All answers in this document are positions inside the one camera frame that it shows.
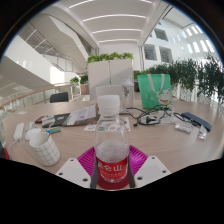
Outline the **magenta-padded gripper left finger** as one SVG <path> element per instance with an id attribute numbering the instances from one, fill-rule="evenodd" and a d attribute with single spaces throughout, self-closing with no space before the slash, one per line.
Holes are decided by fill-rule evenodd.
<path id="1" fill-rule="evenodd" d="M 78 158 L 69 158 L 56 175 L 81 187 L 95 189 L 98 171 L 94 148 L 91 147 Z"/>

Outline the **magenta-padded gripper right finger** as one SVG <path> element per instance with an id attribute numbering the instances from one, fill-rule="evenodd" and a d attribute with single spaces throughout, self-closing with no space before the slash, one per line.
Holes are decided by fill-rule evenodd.
<path id="1" fill-rule="evenodd" d="M 131 188 L 143 187 L 170 174 L 155 155 L 147 156 L 136 147 L 130 147 L 128 181 Z"/>

